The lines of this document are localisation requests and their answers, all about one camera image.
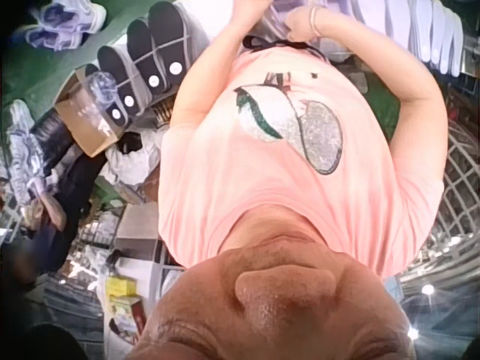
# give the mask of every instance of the hand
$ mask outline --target hand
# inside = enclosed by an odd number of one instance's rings
[[[234,0],[230,23],[247,33],[262,19],[272,3],[273,0]]]
[[[313,19],[314,24],[311,24],[311,11],[315,5],[301,6],[293,9],[286,15],[285,25],[290,29],[288,40],[296,43],[307,43],[317,38],[313,26],[317,26],[317,19],[320,13],[327,11],[324,7],[316,9],[316,16]]]

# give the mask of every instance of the nose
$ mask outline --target nose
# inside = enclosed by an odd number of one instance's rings
[[[297,335],[312,331],[335,306],[336,286],[330,271],[282,265],[241,274],[235,295],[250,324],[264,335],[278,338],[285,330]]]

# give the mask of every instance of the sequin design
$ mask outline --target sequin design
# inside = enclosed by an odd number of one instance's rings
[[[318,101],[305,101],[298,116],[288,94],[278,85],[246,85],[235,90],[239,121],[253,138],[285,139],[321,175],[340,163],[343,134],[335,114]]]

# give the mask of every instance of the lavender shoe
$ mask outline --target lavender shoe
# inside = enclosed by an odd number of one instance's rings
[[[82,44],[83,34],[71,34],[46,30],[39,25],[26,25],[13,34],[13,40],[25,40],[27,44],[36,49],[49,49],[53,51],[73,50]]]
[[[90,0],[53,0],[40,10],[31,10],[31,15],[47,30],[94,34],[104,26],[107,11]]]

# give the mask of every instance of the box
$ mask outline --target box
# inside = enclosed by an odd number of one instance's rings
[[[137,282],[124,277],[108,277],[105,293],[109,299],[112,296],[132,296],[137,294]]]
[[[83,86],[85,83],[85,67],[80,67],[67,78],[61,87],[55,98],[54,107],[75,142],[88,156],[93,158],[116,143],[125,129],[116,125],[105,111],[97,111],[97,115],[86,115],[80,111],[75,102],[71,100],[71,92],[74,89],[78,89],[75,94],[82,104],[97,109],[95,97],[90,89]]]
[[[114,297],[109,306],[120,336],[130,343],[139,338],[146,325],[142,299],[138,296]]]

